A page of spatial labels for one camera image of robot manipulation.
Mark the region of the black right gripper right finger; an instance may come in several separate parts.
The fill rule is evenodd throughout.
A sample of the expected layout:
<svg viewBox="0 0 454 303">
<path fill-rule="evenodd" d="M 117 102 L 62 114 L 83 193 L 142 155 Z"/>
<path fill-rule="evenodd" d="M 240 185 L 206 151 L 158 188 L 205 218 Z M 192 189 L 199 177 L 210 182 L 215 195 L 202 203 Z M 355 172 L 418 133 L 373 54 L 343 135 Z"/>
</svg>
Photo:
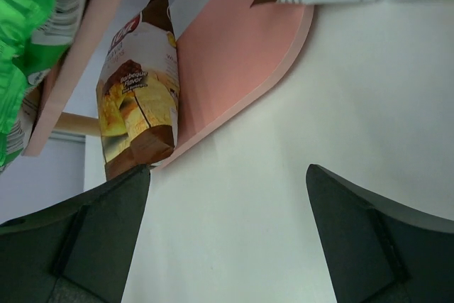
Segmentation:
<svg viewBox="0 0 454 303">
<path fill-rule="evenodd" d="M 453 221 L 320 165 L 306 188 L 338 302 L 453 301 Z"/>
</svg>

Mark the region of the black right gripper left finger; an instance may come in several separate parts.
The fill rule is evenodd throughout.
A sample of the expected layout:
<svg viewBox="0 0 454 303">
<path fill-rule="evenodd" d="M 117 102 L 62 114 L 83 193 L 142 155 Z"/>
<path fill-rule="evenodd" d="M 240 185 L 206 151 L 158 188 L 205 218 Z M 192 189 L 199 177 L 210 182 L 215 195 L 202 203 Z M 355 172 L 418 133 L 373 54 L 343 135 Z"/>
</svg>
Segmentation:
<svg viewBox="0 0 454 303">
<path fill-rule="evenodd" d="M 144 165 L 1 224 L 2 302 L 120 302 L 145 211 Z"/>
</svg>

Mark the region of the green Chuba chips bag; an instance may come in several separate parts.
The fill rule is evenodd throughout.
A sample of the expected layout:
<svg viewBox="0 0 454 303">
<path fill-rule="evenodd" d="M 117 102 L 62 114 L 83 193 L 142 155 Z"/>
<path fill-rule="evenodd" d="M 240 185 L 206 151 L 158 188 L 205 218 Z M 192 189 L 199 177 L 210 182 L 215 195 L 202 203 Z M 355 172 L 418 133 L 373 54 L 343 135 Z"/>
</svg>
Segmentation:
<svg viewBox="0 0 454 303">
<path fill-rule="evenodd" d="M 27 147 L 37 87 L 74 41 L 86 0 L 1 0 L 1 169 Z"/>
</svg>

